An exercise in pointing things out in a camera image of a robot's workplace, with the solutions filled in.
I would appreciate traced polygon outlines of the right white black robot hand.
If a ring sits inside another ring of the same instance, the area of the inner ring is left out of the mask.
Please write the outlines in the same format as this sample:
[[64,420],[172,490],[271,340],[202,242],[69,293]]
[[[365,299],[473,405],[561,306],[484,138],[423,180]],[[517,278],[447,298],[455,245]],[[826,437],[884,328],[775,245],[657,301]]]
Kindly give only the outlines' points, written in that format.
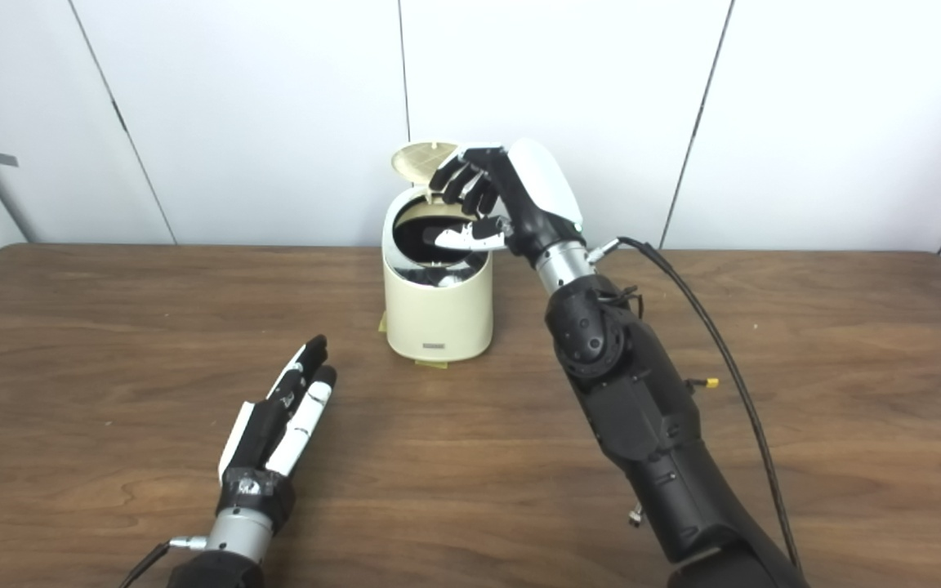
[[585,244],[582,213],[556,159],[533,139],[512,146],[456,148],[430,178],[429,189],[473,220],[428,229],[423,242],[456,251],[511,250],[538,265],[545,250]]

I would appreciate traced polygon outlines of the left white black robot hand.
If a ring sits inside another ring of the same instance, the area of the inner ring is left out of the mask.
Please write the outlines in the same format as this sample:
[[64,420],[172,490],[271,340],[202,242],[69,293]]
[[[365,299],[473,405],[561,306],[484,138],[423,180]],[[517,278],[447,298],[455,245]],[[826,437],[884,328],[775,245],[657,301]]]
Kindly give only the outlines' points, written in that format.
[[263,399],[240,406],[221,452],[217,513],[255,511],[272,533],[288,523],[295,505],[292,473],[336,382],[328,339],[320,334],[299,347]]

